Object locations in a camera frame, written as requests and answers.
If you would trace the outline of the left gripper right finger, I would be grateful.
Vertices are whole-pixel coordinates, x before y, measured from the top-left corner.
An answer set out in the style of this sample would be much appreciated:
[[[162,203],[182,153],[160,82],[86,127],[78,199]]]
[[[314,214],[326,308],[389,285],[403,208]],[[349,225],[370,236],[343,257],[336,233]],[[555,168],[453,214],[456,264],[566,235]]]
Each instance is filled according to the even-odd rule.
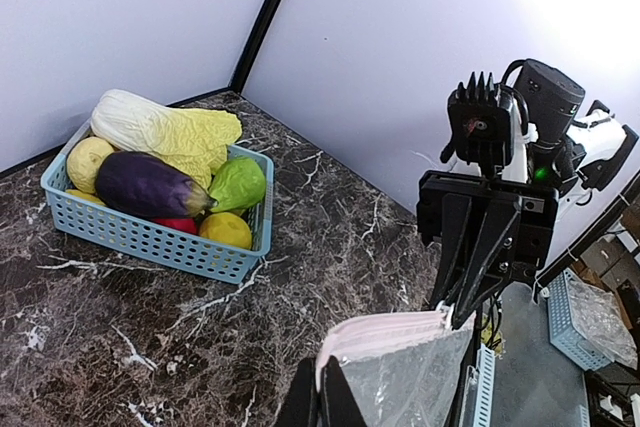
[[[320,374],[320,417],[324,427],[366,427],[367,424],[334,356]]]

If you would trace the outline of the napa cabbage toy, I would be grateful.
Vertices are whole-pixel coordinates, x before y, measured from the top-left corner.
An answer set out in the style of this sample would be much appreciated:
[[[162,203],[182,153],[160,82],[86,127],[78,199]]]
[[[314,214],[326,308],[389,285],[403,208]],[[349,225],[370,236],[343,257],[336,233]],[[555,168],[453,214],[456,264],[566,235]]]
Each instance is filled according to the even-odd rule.
[[[90,125],[113,146],[151,154],[203,188],[242,135],[241,121],[225,110],[171,108],[120,89],[102,95]]]

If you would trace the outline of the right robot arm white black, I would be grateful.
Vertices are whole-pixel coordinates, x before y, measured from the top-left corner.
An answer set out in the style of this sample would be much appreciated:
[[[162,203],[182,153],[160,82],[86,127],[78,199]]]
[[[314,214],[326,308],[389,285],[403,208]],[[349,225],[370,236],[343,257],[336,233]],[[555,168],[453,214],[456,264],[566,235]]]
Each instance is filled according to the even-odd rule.
[[[417,229],[441,257],[428,304],[461,328],[508,285],[534,285],[561,218],[619,173],[638,134],[559,69],[517,59],[449,95],[441,168],[418,184]]]

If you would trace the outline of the clear zip top bag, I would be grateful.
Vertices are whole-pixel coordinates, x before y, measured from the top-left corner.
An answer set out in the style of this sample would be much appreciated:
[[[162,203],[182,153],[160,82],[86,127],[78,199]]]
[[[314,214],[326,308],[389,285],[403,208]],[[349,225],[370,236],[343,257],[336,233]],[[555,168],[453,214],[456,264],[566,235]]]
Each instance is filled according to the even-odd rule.
[[[359,316],[332,327],[318,352],[315,387],[331,399],[337,361],[368,426],[443,426],[457,390],[476,315],[458,328],[453,309]]]

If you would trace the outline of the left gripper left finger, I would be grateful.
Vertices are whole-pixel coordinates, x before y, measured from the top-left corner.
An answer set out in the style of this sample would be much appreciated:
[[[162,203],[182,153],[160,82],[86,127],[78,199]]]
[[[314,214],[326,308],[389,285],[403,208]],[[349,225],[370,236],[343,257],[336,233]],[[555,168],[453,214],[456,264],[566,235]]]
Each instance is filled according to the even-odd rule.
[[[316,427],[318,423],[318,393],[315,385],[315,361],[298,363],[285,396],[275,427]]]

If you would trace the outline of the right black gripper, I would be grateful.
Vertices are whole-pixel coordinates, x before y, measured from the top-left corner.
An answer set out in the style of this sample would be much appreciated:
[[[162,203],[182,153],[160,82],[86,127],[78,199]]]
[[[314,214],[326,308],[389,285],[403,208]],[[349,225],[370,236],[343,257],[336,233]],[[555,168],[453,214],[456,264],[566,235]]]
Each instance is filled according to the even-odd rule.
[[[558,212],[554,188],[436,170],[419,181],[418,231],[441,243],[430,299],[435,307],[460,279],[452,327],[482,303],[484,275],[531,283],[545,266]]]

